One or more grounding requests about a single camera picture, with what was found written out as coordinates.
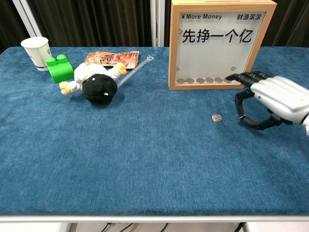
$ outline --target robotic hand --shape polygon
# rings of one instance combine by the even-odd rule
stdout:
[[[271,77],[262,72],[244,72],[226,78],[241,82],[247,90],[235,97],[239,118],[249,126],[264,130],[282,123],[306,127],[309,136],[309,90],[281,76]],[[254,97],[267,107],[271,116],[262,122],[256,122],[246,116],[242,101]]]

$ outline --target blue tabletop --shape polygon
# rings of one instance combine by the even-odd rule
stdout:
[[[154,60],[97,106],[62,95],[22,47],[1,54],[0,215],[309,215],[304,127],[248,128],[237,89],[169,90],[168,48],[51,48],[74,68],[93,51]],[[309,88],[308,64],[308,48],[262,47],[253,70]]]

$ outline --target black plush head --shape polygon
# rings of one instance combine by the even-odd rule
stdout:
[[[83,83],[83,94],[93,103],[110,103],[116,91],[117,83],[104,74],[94,74]]]

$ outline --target black robotic fingers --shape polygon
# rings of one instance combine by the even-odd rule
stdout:
[[[254,97],[254,93],[250,90],[251,85],[261,80],[265,80],[269,77],[271,76],[263,72],[260,72],[260,71],[255,71],[255,72],[243,72],[240,74],[233,74],[226,78],[227,80],[230,80],[230,81],[232,80],[239,81],[243,85],[245,85],[245,87],[248,88],[236,94],[235,106],[236,106],[236,109],[239,115],[239,119],[245,122],[250,127],[258,129],[258,130],[264,130],[269,127],[278,126],[282,123],[282,120],[276,117],[273,113],[268,119],[261,121],[261,122],[256,122],[244,114],[244,110],[242,106],[243,100]]]
[[[254,71],[254,72],[243,72],[240,74],[232,74],[228,76],[226,79],[229,81],[239,81],[241,82],[245,87],[250,88],[251,85],[253,85],[256,82],[259,82],[260,80],[265,80],[271,76],[260,72],[260,71]]]

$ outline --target white paper cup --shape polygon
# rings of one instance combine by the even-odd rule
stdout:
[[[24,47],[33,64],[39,71],[47,71],[46,58],[51,57],[48,39],[45,37],[31,37],[23,40],[20,45]]]

